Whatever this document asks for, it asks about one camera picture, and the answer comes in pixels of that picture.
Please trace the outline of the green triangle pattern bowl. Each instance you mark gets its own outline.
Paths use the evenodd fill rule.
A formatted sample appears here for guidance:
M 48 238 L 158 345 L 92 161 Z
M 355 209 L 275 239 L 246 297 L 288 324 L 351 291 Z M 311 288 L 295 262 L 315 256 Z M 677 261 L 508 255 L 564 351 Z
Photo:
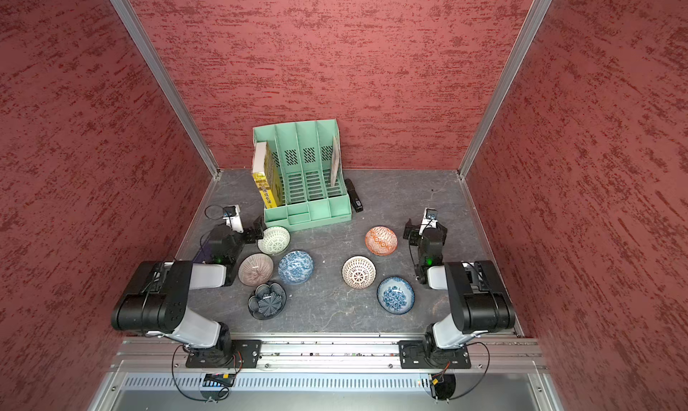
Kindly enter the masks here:
M 290 245 L 290 232 L 282 226 L 271 226 L 263 231 L 263 237 L 257 241 L 258 249 L 270 256 L 283 253 Z

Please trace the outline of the orange diamond pattern bowl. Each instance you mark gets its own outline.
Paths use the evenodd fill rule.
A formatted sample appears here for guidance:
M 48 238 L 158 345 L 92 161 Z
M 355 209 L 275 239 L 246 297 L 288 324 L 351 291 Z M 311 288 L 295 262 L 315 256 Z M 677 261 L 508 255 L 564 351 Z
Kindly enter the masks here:
M 393 254 L 398 247 L 398 238 L 390 228 L 375 226 L 365 234 L 365 246 L 370 253 L 385 257 Z

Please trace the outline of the pink striped bowl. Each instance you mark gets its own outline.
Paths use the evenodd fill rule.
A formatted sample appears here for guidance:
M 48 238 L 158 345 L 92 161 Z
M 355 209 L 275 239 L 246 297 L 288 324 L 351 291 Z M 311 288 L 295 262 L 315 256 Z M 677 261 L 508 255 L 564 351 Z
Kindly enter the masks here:
M 269 255 L 255 253 L 240 264 L 238 279 L 245 286 L 257 287 L 271 279 L 273 270 L 273 260 Z

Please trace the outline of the dark flower pattern bowl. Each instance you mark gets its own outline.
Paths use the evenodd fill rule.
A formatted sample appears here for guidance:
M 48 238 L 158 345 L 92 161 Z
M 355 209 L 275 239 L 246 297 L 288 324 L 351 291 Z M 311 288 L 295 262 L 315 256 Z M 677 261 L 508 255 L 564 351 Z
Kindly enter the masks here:
M 270 281 L 256 288 L 248 299 L 247 307 L 254 319 L 270 320 L 283 311 L 287 298 L 283 286 L 278 282 Z

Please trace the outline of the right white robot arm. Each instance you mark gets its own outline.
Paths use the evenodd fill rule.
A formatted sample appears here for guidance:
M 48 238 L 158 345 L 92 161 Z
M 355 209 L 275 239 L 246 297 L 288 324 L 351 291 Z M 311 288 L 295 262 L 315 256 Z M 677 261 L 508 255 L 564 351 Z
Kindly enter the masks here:
M 450 313 L 430 324 L 421 341 L 400 343 L 404 367 L 468 368 L 467 345 L 487 333 L 510 330 L 516 312 L 494 262 L 446 262 L 447 228 L 432 220 L 408 221 L 403 238 L 417 247 L 414 271 L 419 283 L 448 294 Z

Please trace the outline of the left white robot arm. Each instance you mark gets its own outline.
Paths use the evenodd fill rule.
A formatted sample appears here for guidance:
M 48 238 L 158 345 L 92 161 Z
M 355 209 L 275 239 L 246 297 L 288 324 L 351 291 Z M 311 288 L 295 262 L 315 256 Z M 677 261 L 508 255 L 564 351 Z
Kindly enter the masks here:
M 201 245 L 211 255 L 207 263 L 142 262 L 112 312 L 112 327 L 176 341 L 188 353 L 188 368 L 256 368 L 262 341 L 231 339 L 227 324 L 191 310 L 188 296 L 192 290 L 233 286 L 238 277 L 238 256 L 245 245 L 262 239 L 264 230 L 262 216 L 243 231 L 215 226 Z

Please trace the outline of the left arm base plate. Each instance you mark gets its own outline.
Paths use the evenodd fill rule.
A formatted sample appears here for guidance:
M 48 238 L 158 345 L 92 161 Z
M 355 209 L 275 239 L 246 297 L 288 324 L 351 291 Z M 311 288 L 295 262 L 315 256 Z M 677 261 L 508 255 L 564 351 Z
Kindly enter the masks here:
M 186 359 L 190 369 L 254 369 L 263 342 L 258 339 L 231 340 L 213 348 L 191 348 Z

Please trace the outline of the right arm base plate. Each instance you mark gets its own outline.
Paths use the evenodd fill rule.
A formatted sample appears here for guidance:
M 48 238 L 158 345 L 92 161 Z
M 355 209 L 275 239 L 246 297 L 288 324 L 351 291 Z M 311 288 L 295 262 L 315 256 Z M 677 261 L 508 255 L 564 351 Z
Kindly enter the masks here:
M 471 361 L 465 348 L 442 349 L 428 346 L 422 340 L 398 342 L 402 369 L 470 369 Z

